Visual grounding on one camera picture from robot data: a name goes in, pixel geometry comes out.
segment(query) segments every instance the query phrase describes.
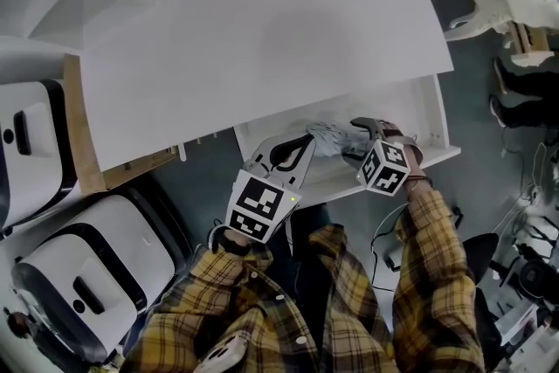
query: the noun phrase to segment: black chair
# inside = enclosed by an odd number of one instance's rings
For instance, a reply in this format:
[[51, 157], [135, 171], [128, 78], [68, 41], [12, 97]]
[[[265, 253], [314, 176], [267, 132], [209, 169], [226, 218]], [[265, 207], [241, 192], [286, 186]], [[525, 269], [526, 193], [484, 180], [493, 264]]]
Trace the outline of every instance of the black chair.
[[[466, 263], [472, 272], [476, 285], [480, 283], [486, 274], [498, 244], [499, 236], [494, 233], [479, 235], [468, 239], [464, 243]], [[497, 367], [505, 354], [500, 346], [502, 342], [500, 332], [495, 326], [496, 317], [489, 311], [486, 297], [479, 288], [476, 288], [474, 313], [486, 370], [492, 371]]]

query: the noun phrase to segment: yellow plaid shirt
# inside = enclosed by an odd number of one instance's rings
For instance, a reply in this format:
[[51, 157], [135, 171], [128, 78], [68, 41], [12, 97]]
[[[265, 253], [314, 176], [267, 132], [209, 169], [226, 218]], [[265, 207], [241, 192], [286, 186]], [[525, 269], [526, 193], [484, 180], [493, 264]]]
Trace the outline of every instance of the yellow plaid shirt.
[[199, 248], [189, 276], [153, 312], [121, 371], [192, 371], [216, 344], [239, 333], [248, 345], [234, 371], [484, 371], [475, 286], [449, 217], [433, 191], [397, 223], [405, 248], [394, 335], [343, 227], [329, 225], [310, 236], [333, 281], [320, 358], [294, 301], [276, 300], [283, 292], [265, 274], [272, 254], [254, 244], [246, 257]]

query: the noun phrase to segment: shirt sleeve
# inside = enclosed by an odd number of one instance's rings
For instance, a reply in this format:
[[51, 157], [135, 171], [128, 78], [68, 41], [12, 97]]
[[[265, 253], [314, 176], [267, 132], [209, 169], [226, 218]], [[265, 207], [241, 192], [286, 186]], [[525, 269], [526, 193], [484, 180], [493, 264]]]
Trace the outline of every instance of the shirt sleeve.
[[121, 372], [192, 371], [219, 336], [243, 259], [199, 246], [190, 274], [154, 309]]
[[394, 346], [402, 372], [485, 371], [475, 285], [450, 216], [440, 193], [430, 191], [397, 223], [404, 255], [393, 307]]

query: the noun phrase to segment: open drawer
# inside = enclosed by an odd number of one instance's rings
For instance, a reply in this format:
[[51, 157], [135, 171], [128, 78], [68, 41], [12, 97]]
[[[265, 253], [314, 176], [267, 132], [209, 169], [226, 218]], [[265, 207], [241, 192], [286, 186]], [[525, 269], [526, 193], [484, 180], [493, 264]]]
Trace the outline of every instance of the open drawer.
[[[445, 107], [436, 75], [375, 86], [319, 101], [235, 127], [244, 160], [252, 157], [265, 139], [286, 132], [302, 132], [313, 121], [349, 125], [356, 117], [396, 123], [405, 135], [416, 136], [424, 152], [423, 168], [460, 153], [450, 145]], [[308, 207], [362, 191], [356, 172], [340, 155], [314, 157], [301, 189], [301, 205]]]

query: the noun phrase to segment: gray floor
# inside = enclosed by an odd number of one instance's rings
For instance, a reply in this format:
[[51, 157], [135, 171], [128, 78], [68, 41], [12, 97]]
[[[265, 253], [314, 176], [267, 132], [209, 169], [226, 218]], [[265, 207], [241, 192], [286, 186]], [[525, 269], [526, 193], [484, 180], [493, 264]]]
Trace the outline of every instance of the gray floor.
[[[455, 17], [469, 13], [469, 0], [436, 1], [444, 28]], [[487, 108], [487, 96], [495, 91], [491, 61], [496, 54], [505, 55], [502, 38], [490, 31], [478, 38], [450, 43], [454, 72], [439, 75], [445, 102], [451, 143], [462, 148], [462, 154], [427, 170], [436, 187], [451, 205], [458, 205], [465, 217], [459, 229], [463, 239], [491, 231], [520, 193], [521, 158], [502, 154], [502, 130]], [[559, 63], [550, 61], [543, 68], [559, 72]], [[509, 94], [507, 104], [520, 97]], [[520, 150], [526, 160], [526, 185], [531, 175], [532, 157], [544, 138], [543, 129], [508, 129], [507, 145]], [[241, 156], [232, 130], [204, 137], [201, 144], [187, 147], [190, 161], [169, 163], [154, 173], [171, 200], [183, 214], [194, 242], [204, 241], [214, 218], [223, 219], [231, 184], [241, 167]], [[329, 204], [335, 222], [344, 224], [349, 240], [369, 275], [374, 261], [370, 240], [383, 217], [404, 197], [386, 198], [360, 193]], [[392, 224], [387, 221], [386, 229]], [[392, 237], [379, 239], [376, 249], [380, 258], [394, 244]], [[375, 285], [392, 288], [397, 276], [381, 261]], [[378, 292], [379, 301], [390, 314], [390, 293]]]

